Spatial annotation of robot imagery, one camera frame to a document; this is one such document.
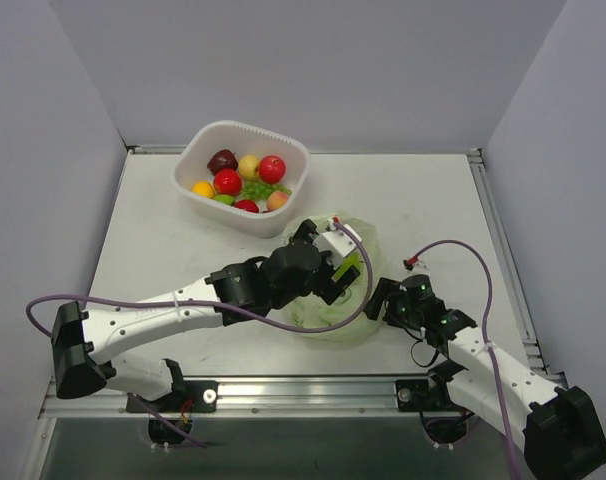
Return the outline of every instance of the tabletop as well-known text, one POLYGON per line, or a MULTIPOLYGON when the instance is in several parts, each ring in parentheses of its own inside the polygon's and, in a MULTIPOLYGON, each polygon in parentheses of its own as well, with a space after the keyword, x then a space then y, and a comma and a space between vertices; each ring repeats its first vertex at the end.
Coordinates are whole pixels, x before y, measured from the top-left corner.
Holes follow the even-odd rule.
MULTIPOLYGON (((91 294, 138 301, 180 288, 230 263, 266 255, 279 237, 259 239, 197 216, 170 184, 178 155, 128 156, 91 294)), ((427 243, 452 238, 474 246, 494 281, 489 333, 527 365, 517 320, 465 155, 312 155, 298 213, 338 210, 372 223, 387 276, 427 243)), ((456 246, 422 256, 436 294, 480 322, 486 283, 476 258, 456 246)), ((281 312, 270 317, 286 321, 281 312)), ((420 373, 412 339, 383 325, 359 345, 319 341, 258 322, 201 329, 132 352, 177 360, 185 375, 359 375, 420 373)), ((429 347, 416 348, 419 361, 429 347)))

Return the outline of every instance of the white wall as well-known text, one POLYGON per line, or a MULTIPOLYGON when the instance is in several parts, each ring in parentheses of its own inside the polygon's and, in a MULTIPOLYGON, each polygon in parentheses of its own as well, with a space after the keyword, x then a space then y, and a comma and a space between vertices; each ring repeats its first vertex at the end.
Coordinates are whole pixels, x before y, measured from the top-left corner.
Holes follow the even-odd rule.
POLYGON ((23 308, 87 290, 124 157, 47 2, 0 0, 0 480, 21 470, 52 368, 23 308))
POLYGON ((233 119, 322 151, 485 146, 565 0, 51 0, 128 144, 233 119))
POLYGON ((606 0, 567 3, 486 153, 543 353, 606 432, 606 0))

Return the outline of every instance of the white plastic bin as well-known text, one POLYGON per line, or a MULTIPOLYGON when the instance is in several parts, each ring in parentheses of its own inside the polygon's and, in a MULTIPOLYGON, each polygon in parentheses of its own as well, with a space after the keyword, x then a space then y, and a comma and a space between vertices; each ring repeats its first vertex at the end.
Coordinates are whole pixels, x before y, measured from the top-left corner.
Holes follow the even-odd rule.
POLYGON ((199 215, 242 232, 269 238, 283 231, 294 214, 299 191, 307 177, 310 153, 303 144, 278 133, 233 121, 211 123, 201 129, 185 148, 172 170, 174 187, 199 215), (237 159, 244 155, 277 155, 285 161, 287 171, 281 183, 292 190, 281 208, 269 213, 250 213, 223 205, 191 191, 194 183, 212 180, 207 162, 216 152, 229 149, 237 159))

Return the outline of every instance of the bolt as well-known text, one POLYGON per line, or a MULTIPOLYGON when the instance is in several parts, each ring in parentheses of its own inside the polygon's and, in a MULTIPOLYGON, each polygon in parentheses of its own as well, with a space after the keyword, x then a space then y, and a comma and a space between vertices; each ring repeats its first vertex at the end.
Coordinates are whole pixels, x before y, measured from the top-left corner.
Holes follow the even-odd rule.
POLYGON ((212 390, 211 388, 208 388, 206 391, 203 392, 203 401, 205 403, 207 403, 208 405, 211 405, 214 403, 215 400, 216 400, 216 392, 214 390, 212 390))
POLYGON ((401 402, 407 403, 412 399, 412 392, 410 392, 409 388, 402 388, 399 390, 396 396, 401 402))

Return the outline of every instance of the translucent green plastic bag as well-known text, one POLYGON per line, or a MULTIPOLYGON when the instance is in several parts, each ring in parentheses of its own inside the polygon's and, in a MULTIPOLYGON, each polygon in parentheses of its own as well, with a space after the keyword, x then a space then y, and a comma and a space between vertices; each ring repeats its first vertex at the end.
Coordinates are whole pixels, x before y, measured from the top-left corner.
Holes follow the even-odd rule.
MULTIPOLYGON (((299 217, 287 224, 281 235, 281 239, 284 244, 287 244, 301 222, 308 218, 316 223, 319 230, 325 230, 328 226, 328 219, 334 215, 339 217, 341 223, 348 224, 361 236, 363 246, 372 262, 372 270, 374 273, 372 292, 374 292, 374 288, 376 287, 379 278, 383 275, 383 272, 387 267, 387 261, 379 247, 378 235, 374 225, 354 218, 346 212, 299 217)), ((323 300, 314 295, 297 298, 282 310, 284 318, 290 318, 295 325, 304 328, 327 327, 345 320, 356 310, 365 296, 367 271, 365 270, 365 264, 360 253, 358 254, 357 267, 361 274, 345 291, 345 294, 339 297, 332 305, 327 305, 323 300)), ((354 319, 354 321, 338 330, 304 335, 318 340, 356 344, 362 342, 374 333, 380 324, 380 320, 370 320, 362 313, 354 319)))

